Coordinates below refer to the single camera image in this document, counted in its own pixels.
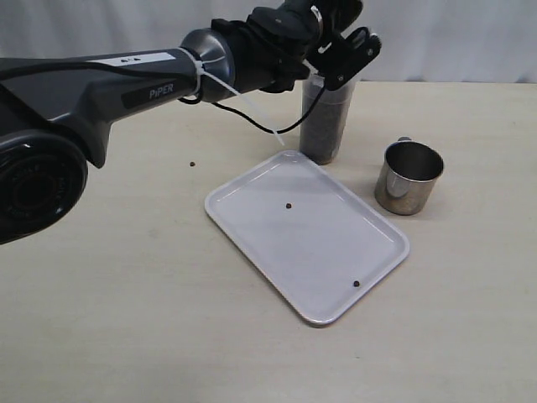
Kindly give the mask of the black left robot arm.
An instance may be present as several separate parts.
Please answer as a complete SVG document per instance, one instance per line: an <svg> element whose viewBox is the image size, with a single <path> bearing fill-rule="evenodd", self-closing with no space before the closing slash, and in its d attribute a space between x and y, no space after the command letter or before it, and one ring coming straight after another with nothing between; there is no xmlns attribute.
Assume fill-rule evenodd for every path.
<svg viewBox="0 0 537 403"><path fill-rule="evenodd" d="M312 71L327 90L382 49L356 27L360 1L287 1L245 20L215 19L178 47L64 59L1 61L1 241L57 223L102 167L112 125L167 102L194 105L282 93Z"/></svg>

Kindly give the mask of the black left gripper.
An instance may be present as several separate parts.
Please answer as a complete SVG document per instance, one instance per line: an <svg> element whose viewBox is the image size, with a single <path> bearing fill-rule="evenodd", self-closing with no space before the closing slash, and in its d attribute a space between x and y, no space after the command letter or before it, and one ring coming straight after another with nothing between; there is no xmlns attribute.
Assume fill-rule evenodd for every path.
<svg viewBox="0 0 537 403"><path fill-rule="evenodd" d="M342 32L362 13L361 0L313 1L321 16L319 46L308 55L308 62L324 78L324 88L336 91L347 84L379 54L382 41L367 27L359 27L346 38Z"/></svg>

